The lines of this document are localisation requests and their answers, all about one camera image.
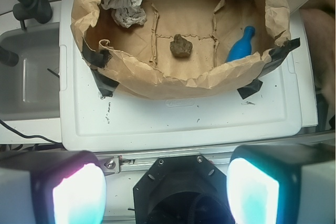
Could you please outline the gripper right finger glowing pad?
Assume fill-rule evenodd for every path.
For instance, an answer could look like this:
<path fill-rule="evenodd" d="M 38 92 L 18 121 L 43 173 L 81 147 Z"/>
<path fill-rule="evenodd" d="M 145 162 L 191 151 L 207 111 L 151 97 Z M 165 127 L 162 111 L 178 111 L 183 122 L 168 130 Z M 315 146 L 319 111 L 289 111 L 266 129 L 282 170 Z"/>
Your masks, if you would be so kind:
<path fill-rule="evenodd" d="M 240 145 L 226 188 L 236 223 L 335 223 L 335 147 Z"/>

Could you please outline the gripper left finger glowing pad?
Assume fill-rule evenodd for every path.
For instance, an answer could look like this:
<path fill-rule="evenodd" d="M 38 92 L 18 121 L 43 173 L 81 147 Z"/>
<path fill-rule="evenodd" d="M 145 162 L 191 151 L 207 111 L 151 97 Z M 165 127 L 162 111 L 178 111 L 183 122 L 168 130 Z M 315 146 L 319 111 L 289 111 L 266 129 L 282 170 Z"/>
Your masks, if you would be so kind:
<path fill-rule="evenodd" d="M 1 223 L 102 223 L 106 200 L 90 151 L 1 153 Z"/>

